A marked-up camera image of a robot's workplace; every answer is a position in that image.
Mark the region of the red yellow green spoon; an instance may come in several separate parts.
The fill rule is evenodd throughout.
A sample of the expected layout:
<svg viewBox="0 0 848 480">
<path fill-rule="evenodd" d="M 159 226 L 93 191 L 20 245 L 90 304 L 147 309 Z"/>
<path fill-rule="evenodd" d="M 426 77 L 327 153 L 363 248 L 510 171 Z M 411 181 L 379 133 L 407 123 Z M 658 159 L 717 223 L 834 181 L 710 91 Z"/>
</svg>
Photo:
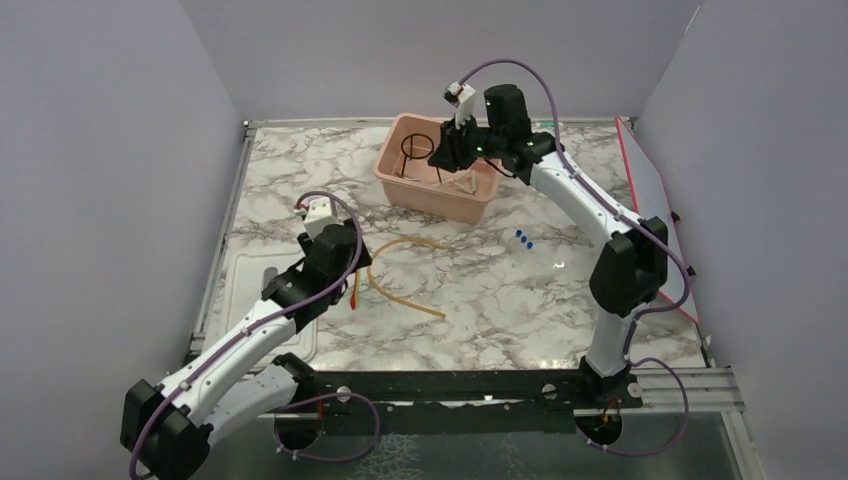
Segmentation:
<svg viewBox="0 0 848 480">
<path fill-rule="evenodd" d="M 353 282 L 351 284 L 350 308 L 352 310 L 356 310 L 359 305 L 359 284 L 360 273 L 356 272 L 354 274 Z"/>
</svg>

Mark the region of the black wire tripod stand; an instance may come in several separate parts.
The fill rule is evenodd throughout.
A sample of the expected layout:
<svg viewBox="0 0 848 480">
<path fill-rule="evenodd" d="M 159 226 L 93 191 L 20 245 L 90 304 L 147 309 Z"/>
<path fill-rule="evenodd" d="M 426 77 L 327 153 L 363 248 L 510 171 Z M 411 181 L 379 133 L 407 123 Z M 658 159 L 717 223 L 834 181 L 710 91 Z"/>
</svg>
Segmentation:
<svg viewBox="0 0 848 480">
<path fill-rule="evenodd" d="M 435 152 L 434 139 L 423 133 L 411 133 L 400 142 L 401 163 L 397 175 L 427 179 L 431 186 L 441 185 L 443 176 L 438 167 L 431 166 L 429 159 Z"/>
</svg>

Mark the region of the pink plastic bin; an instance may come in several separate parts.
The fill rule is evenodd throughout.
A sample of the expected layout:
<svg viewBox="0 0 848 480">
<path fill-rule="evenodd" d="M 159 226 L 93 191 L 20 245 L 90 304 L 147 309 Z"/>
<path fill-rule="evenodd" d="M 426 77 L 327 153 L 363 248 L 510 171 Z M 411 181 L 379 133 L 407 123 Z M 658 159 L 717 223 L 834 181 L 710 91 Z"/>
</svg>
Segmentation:
<svg viewBox="0 0 848 480">
<path fill-rule="evenodd" d="M 478 160 L 470 169 L 457 172 L 429 165 L 427 160 L 440 140 L 441 123 L 439 118 L 411 113 L 396 116 L 373 173 L 393 206 L 477 224 L 497 196 L 500 162 Z"/>
</svg>

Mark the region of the white plastic tray lid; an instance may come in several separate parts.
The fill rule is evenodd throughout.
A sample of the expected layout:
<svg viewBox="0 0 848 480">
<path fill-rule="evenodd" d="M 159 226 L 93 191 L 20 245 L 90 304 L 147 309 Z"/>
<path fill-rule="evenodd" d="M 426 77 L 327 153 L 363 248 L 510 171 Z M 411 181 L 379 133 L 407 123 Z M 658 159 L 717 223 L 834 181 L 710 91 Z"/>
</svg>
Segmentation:
<svg viewBox="0 0 848 480">
<path fill-rule="evenodd" d="M 256 245 L 229 251 L 225 257 L 223 277 L 216 300 L 210 312 L 203 349 L 209 350 L 244 319 L 271 278 L 296 263 L 302 256 L 302 250 L 296 244 Z M 311 362 L 316 351 L 317 325 L 312 323 L 265 355 L 255 364 L 252 371 L 259 372 L 276 356 L 285 353 L 294 353 L 300 359 Z"/>
</svg>

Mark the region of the yellow rubber tube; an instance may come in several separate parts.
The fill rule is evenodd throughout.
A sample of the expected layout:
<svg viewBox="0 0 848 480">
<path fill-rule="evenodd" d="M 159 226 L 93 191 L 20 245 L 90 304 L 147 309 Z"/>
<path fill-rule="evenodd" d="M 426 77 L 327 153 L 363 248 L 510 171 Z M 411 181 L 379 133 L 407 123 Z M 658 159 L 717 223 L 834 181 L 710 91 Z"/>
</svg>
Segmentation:
<svg viewBox="0 0 848 480">
<path fill-rule="evenodd" d="M 383 273 L 380 276 L 377 276 L 374 273 L 374 268 L 383 260 L 383 254 L 402 245 L 423 246 L 431 250 L 445 249 L 442 244 L 422 237 L 406 236 L 389 240 L 388 242 L 380 245 L 372 253 L 372 260 L 374 261 L 374 264 L 366 269 L 366 278 L 370 287 L 375 292 L 382 295 L 386 300 L 399 306 L 425 314 L 431 318 L 445 320 L 447 318 L 446 312 L 442 311 L 438 307 L 421 304 L 418 301 L 413 300 L 410 296 L 410 293 L 414 290 L 414 287 L 411 287 L 411 282 L 413 280 L 419 280 L 418 274 L 413 274 L 412 279 L 407 280 L 402 277 L 402 274 L 407 274 L 408 268 L 404 266 L 394 267 L 392 265 L 385 266 L 383 268 Z"/>
</svg>

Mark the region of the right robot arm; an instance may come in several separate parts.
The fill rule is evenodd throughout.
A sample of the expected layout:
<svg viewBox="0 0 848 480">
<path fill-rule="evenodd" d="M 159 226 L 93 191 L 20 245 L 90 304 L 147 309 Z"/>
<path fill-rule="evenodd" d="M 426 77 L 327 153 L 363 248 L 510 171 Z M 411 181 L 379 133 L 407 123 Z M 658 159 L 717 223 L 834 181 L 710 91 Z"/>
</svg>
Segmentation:
<svg viewBox="0 0 848 480">
<path fill-rule="evenodd" d="M 599 315 L 580 362 L 586 373 L 576 384 L 585 404 L 604 405 L 616 395 L 616 380 L 629 369 L 626 351 L 635 309 L 653 301 L 667 281 L 667 225 L 616 202 L 565 154 L 556 133 L 533 131 L 524 94 L 516 85 L 485 90 L 485 126 L 473 116 L 476 92 L 471 86 L 453 82 L 443 96 L 454 114 L 440 126 L 429 165 L 454 173 L 478 160 L 498 159 L 508 176 L 552 201 L 597 249 L 589 284 Z"/>
</svg>

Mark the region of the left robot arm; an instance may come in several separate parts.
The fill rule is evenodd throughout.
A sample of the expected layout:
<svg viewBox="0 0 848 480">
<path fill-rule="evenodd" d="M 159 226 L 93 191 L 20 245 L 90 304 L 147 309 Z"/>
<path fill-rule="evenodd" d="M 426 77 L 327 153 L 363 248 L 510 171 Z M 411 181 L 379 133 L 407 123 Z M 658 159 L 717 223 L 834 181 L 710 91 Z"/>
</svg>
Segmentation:
<svg viewBox="0 0 848 480">
<path fill-rule="evenodd" d="M 218 443 L 260 414 L 313 401 L 312 369 L 296 354 L 245 377 L 335 305 L 347 278 L 371 263 L 357 219 L 304 223 L 302 259 L 274 277 L 210 350 L 156 383 L 141 379 L 129 388 L 119 440 L 131 454 L 130 478 L 188 479 Z"/>
</svg>

